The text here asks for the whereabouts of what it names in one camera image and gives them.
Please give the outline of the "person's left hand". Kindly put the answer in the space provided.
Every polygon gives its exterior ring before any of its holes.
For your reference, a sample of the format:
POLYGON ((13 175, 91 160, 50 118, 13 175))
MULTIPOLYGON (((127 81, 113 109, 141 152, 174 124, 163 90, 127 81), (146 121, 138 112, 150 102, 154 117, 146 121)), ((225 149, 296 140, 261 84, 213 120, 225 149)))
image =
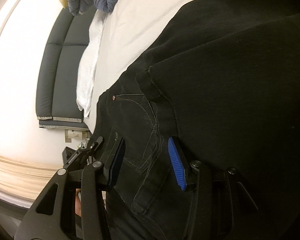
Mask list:
POLYGON ((82 208, 81 208, 81 189, 76 189, 76 197, 75 197, 75 214, 79 217, 82 216, 82 208))

